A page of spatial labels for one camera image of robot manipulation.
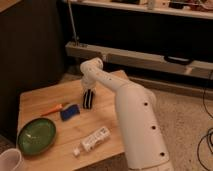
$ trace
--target orange object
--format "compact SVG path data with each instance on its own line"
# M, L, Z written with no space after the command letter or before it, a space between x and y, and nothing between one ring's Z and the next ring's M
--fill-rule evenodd
M41 116L47 116L51 113L54 113L54 112L58 112L60 111L61 109L63 108L63 105L62 104L57 104L56 106L54 106L53 108L50 108L49 110L47 110L46 112L44 112Z

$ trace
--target shelf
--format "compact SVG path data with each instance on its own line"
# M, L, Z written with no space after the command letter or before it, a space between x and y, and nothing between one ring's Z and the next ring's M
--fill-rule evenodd
M0 1L0 13L4 10L8 9L9 7L15 5L16 3L20 2L21 0L1 0Z

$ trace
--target dark wall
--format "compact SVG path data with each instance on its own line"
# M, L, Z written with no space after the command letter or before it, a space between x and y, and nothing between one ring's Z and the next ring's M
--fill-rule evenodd
M64 72L56 0L23 0L0 13L0 134L16 139L19 95Z

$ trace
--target speckled floor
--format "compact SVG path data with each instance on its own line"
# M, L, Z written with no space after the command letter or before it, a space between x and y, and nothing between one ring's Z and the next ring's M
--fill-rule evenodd
M65 80L72 76L65 75ZM155 114L162 130L171 160L176 171L205 171L198 162L198 143L207 130L213 127L213 119L206 113L201 97L194 97L194 91L186 89L186 94L161 91L150 86L157 97ZM213 115L213 100L205 100L209 112ZM199 149L203 164L213 170L213 156L204 139ZM126 171L127 162L120 154L80 169L79 171Z

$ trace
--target blue sponge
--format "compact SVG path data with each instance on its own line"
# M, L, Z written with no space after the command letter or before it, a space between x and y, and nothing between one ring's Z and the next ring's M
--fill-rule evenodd
M77 104L66 106L60 111L62 121L66 121L76 114L80 114Z

